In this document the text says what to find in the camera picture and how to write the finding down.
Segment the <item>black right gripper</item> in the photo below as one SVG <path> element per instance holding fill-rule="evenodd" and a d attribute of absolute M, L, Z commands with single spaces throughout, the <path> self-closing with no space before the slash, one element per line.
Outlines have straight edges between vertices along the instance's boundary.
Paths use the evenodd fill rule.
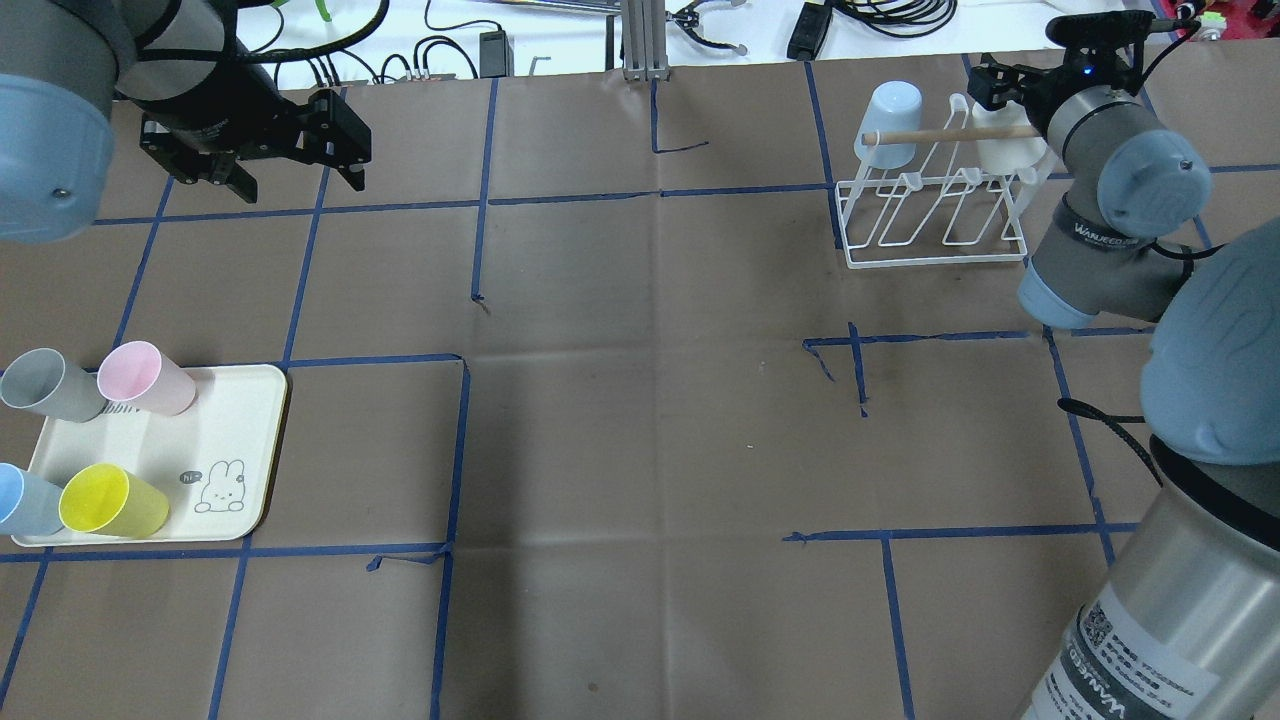
<path fill-rule="evenodd" d="M 1037 131 L 1047 131 L 1053 114 L 1074 95 L 1091 87 L 1091 73 L 1070 64 L 1041 69 L 1007 65 L 983 54 L 968 72 L 966 92 L 984 110 L 1015 102 Z"/>

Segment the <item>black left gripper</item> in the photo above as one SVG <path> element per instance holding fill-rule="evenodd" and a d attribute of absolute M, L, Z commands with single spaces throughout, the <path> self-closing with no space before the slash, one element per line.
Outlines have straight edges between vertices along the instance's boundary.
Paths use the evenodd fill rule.
<path fill-rule="evenodd" d="M 372 132 L 333 88 L 297 104 L 261 67 L 223 63 L 187 92 L 138 106 L 140 149 L 182 184 L 209 182 L 256 204 L 259 183 L 244 161 L 288 159 L 335 169 L 355 192 L 366 190 Z"/>

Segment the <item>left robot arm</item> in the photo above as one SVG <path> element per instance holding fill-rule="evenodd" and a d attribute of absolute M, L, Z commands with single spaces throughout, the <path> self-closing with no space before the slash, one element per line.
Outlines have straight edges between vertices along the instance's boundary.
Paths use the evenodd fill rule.
<path fill-rule="evenodd" d="M 372 132 L 333 88 L 284 97 L 269 64 L 319 59 L 370 36 L 252 53 L 244 1 L 5 1 L 1 5 L 1 222 L 15 243 L 68 240 L 91 225 L 113 161 L 113 104 L 141 110 L 140 147 L 182 184 L 259 199 L 250 160 L 283 158 L 366 186 Z"/>

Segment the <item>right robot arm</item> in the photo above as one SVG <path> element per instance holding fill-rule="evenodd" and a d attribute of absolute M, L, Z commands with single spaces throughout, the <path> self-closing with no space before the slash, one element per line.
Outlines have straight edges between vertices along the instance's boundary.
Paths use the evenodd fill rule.
<path fill-rule="evenodd" d="M 983 56 L 969 94 L 1020 104 L 1071 172 L 1019 288 L 1055 328 L 1155 325 L 1143 461 L 1160 491 L 1071 615 L 1019 719 L 1249 719 L 1277 689 L 1277 223 L 1161 245 L 1212 190 L 1188 140 L 1094 49 L 1052 70 Z"/>

